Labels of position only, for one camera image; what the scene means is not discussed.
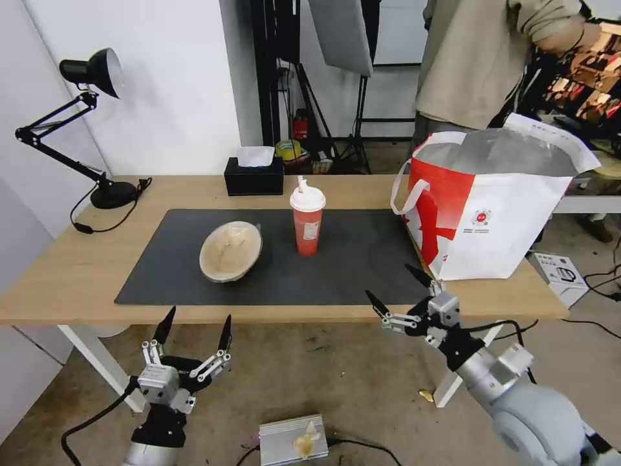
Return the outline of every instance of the cup label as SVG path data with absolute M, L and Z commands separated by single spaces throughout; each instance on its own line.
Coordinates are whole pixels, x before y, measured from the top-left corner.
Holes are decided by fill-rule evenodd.
M 316 239 L 319 235 L 320 222 L 305 223 L 304 224 L 304 239 Z

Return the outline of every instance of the product box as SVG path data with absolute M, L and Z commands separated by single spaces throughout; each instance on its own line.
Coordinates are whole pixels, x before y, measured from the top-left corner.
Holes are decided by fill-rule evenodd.
M 589 287 L 568 257 L 533 254 L 533 266 L 568 308 L 578 301 Z

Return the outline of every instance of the lamp base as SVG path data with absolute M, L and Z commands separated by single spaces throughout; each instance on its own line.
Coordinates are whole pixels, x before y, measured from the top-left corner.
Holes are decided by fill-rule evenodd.
M 99 209 L 112 209 L 123 207 L 136 200 L 136 186 L 125 181 L 101 184 L 91 194 L 93 207 Z

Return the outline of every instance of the lamp arm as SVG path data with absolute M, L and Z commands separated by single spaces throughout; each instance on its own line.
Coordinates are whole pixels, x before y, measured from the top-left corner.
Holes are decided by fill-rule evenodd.
M 106 186 L 107 184 L 112 184 L 112 181 L 108 180 L 105 176 L 105 172 L 98 173 L 88 167 L 86 165 L 81 164 L 73 159 L 70 159 L 66 155 L 61 154 L 59 151 L 52 149 L 50 146 L 47 146 L 42 142 L 42 139 L 50 133 L 53 133 L 59 128 L 71 123 L 73 120 L 80 118 L 82 115 L 88 113 L 97 108 L 97 97 L 98 94 L 94 92 L 83 92 L 75 99 L 67 102 L 62 107 L 57 108 L 53 112 L 45 115 L 44 117 L 36 120 L 34 123 L 24 126 L 22 128 L 18 128 L 15 131 L 15 137 L 18 141 L 30 146 L 32 148 L 37 149 L 40 152 L 43 152 L 45 155 L 52 157 L 54 160 L 61 162 L 62 164 L 72 168 L 78 173 L 81 173 L 84 176 L 92 179 L 97 182 L 100 186 Z M 57 121 L 57 122 L 49 122 L 46 123 L 50 118 L 58 115 L 64 110 L 74 106 L 75 104 L 82 102 L 87 107 L 80 112 L 66 118 L 65 120 Z M 40 131 L 45 129 L 42 133 L 36 133 L 36 131 Z

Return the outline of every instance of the white lid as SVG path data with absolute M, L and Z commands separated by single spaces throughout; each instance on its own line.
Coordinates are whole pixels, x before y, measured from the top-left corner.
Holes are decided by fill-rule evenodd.
M 302 176 L 298 176 L 298 184 L 289 198 L 291 207 L 300 212 L 317 212 L 325 207 L 325 196 L 321 190 L 309 186 Z

